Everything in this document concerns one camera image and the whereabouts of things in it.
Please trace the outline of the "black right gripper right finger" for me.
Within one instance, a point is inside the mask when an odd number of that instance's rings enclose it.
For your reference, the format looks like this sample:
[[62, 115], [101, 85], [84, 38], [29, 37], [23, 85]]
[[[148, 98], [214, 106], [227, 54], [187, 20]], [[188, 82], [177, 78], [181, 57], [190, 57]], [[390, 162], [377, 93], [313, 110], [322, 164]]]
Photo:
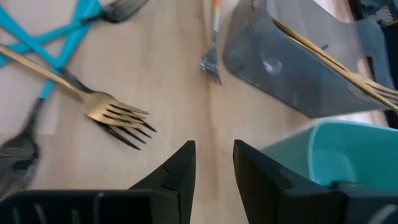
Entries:
[[340, 193], [235, 140], [233, 163], [249, 224], [338, 224]]

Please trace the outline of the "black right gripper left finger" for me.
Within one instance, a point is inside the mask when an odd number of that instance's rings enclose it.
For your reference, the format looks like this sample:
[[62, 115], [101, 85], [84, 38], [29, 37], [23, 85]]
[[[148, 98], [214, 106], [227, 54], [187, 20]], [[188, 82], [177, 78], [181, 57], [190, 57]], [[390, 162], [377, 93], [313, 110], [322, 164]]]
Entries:
[[151, 224], [190, 224], [196, 179], [195, 141], [187, 141], [130, 190], [150, 190]]

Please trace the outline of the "teal plastic bin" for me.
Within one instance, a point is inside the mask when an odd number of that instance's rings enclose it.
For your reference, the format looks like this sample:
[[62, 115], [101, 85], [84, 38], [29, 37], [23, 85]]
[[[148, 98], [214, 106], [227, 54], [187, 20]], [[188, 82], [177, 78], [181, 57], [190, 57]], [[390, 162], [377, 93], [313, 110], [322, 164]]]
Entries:
[[262, 152], [320, 185], [347, 181], [398, 190], [398, 129], [322, 121]]

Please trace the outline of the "grey translucent plastic bin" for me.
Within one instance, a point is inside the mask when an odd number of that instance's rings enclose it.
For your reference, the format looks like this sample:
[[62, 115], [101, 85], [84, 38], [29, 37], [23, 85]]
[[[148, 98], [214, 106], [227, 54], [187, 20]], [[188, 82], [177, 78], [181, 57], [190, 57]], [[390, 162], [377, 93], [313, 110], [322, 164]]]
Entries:
[[327, 67], [275, 26], [286, 25], [352, 72], [373, 61], [377, 83], [393, 86], [384, 34], [369, 19], [342, 22], [315, 0], [240, 0], [223, 60], [236, 77], [305, 116], [322, 118], [379, 110], [381, 105]]

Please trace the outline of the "silver fork orange handle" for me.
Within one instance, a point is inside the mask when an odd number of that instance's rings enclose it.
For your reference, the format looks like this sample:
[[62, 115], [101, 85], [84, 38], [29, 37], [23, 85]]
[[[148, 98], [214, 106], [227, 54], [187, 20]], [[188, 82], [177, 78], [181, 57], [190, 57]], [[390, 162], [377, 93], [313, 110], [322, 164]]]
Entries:
[[201, 58], [201, 69], [208, 75], [211, 81], [222, 85], [218, 70], [218, 33], [220, 29], [221, 0], [212, 0], [213, 3], [213, 30], [211, 46]]

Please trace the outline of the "cutlery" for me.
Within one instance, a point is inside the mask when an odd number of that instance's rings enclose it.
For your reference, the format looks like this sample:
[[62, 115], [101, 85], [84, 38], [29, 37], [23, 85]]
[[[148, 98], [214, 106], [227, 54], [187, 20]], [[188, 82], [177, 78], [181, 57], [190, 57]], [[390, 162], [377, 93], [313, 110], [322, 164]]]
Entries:
[[[97, 0], [78, 0], [71, 22], [74, 23], [86, 16], [93, 16], [97, 12], [100, 12], [100, 3]], [[19, 39], [17, 43], [8, 44], [7, 47], [20, 54], [33, 51], [33, 48], [31, 47], [32, 44], [44, 45], [47, 42], [53, 41], [57, 37], [66, 34], [67, 39], [60, 55], [57, 58], [51, 55], [44, 57], [45, 61], [53, 67], [54, 72], [60, 71], [61, 67], [68, 63], [69, 59], [75, 53], [75, 50], [78, 48], [80, 42], [91, 28], [90, 24], [84, 25], [82, 28], [70, 29], [65, 26], [53, 29], [41, 35], [31, 36], [14, 19], [10, 17], [10, 15], [2, 6], [0, 6], [0, 26], [8, 31], [8, 33]], [[12, 143], [15, 143], [17, 146], [21, 146], [24, 142], [28, 142], [34, 147], [38, 146], [38, 144], [35, 142], [37, 118], [39, 117], [46, 99], [52, 93], [53, 87], [54, 83], [52, 81], [47, 80], [45, 82], [41, 94], [38, 95], [34, 101], [34, 104], [32, 105], [24, 127], [19, 134], [7, 140], [3, 144], [4, 147], [9, 147]]]

